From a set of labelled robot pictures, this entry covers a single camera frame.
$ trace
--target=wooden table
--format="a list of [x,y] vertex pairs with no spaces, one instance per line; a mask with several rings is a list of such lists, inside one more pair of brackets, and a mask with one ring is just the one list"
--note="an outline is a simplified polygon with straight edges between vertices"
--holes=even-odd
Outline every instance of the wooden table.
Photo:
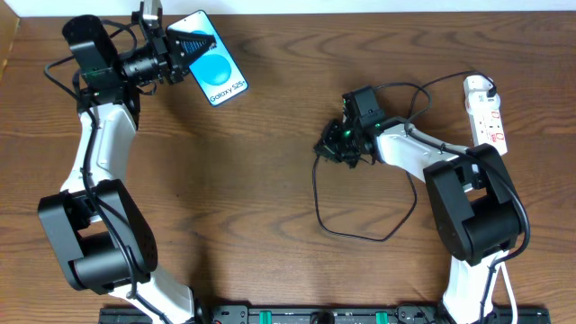
[[[165,25],[179,17],[166,17]],[[211,108],[190,78],[143,97],[126,185],[154,230],[160,262],[208,303],[389,305],[436,303],[450,256],[425,186],[385,244],[335,238],[314,214],[312,146],[341,114],[341,94],[366,84],[423,84],[476,68],[502,98],[508,171],[532,223],[528,251],[509,262],[517,300],[576,311],[576,13],[410,13],[214,16],[250,83]],[[72,290],[36,213],[58,192],[77,151],[75,103],[43,75],[69,54],[67,19],[23,19],[0,85],[0,321],[94,323],[107,296]],[[130,40],[119,37],[119,48]],[[69,84],[75,64],[56,69]],[[462,79],[430,87],[417,126],[471,144]],[[404,115],[411,89],[381,94]],[[382,236],[412,203],[404,173],[323,162],[328,226]],[[502,282],[495,301],[508,303]]]

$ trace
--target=power outlet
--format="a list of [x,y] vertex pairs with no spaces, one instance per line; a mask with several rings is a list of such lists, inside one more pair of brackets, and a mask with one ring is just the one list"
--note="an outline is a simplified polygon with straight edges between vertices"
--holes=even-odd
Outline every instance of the power outlet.
[[468,76],[464,80],[465,105],[474,146],[491,144],[502,156],[508,148],[500,116],[500,96],[488,97],[491,88],[492,84],[483,76]]

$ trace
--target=power strip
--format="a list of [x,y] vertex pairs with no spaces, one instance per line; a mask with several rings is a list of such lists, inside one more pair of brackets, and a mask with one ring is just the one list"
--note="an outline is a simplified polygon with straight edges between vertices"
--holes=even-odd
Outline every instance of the power strip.
[[466,111],[470,116],[474,146],[484,143],[495,147],[501,156],[508,152],[500,117],[500,96],[488,97],[492,84],[483,76],[468,76],[464,80]]

